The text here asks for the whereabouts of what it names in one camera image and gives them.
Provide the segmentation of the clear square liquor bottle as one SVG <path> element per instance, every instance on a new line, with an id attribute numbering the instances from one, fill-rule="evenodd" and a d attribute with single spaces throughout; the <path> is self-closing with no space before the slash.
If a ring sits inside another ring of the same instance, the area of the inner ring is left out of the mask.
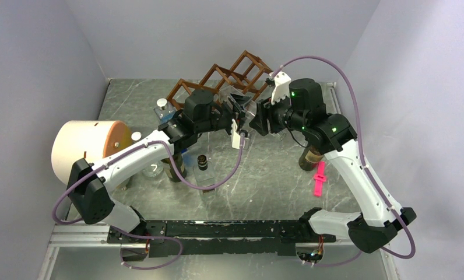
<path id="1" fill-rule="evenodd" d="M 206 155 L 199 155 L 193 166 L 196 185 L 210 187 L 215 184 L 215 170 Z"/>

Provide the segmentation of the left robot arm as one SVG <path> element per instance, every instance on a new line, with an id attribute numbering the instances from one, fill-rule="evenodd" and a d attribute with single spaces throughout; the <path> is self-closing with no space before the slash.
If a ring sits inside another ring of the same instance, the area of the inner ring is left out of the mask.
<path id="1" fill-rule="evenodd" d="M 84 223 L 104 222 L 121 229 L 130 242 L 143 240 L 146 235 L 143 218 L 131 206 L 111 198 L 113 188 L 150 163 L 163 159 L 168 159 L 174 174 L 186 182 L 174 156 L 194 145 L 206 132 L 226 131 L 233 137 L 233 147 L 242 152 L 247 132 L 241 127 L 251 101 L 248 96 L 234 93 L 225 94 L 223 100 L 214 100 L 211 91 L 194 90 L 185 99 L 184 108 L 146 138 L 95 163 L 77 160 L 61 197 L 70 199 Z"/>

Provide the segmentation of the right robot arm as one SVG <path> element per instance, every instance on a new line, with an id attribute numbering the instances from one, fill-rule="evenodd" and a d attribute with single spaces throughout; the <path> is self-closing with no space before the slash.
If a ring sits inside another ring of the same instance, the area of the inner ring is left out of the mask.
<path id="1" fill-rule="evenodd" d="M 360 211 L 308 211 L 300 225 L 300 236 L 308 242 L 320 235 L 349 239 L 365 253 L 383 249 L 400 230 L 406 230 L 417 215 L 403 207 L 384 187 L 361 152 L 356 130 L 341 114 L 327 113 L 320 84 L 313 79 L 292 80 L 279 73 L 266 81 L 273 87 L 270 98 L 256 102 L 251 128 L 265 136 L 284 129 L 303 134 L 314 148 L 339 172 Z"/>

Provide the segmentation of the tall clear glass bottle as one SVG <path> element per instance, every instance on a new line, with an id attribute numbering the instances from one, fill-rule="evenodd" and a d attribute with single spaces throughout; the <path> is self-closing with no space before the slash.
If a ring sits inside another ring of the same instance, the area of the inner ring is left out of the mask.
<path id="1" fill-rule="evenodd" d="M 257 100 L 252 96 L 242 93 L 233 86 L 225 86 L 219 90 L 219 102 L 226 103 L 228 108 L 239 114 L 244 124 L 250 123 L 257 113 Z"/>

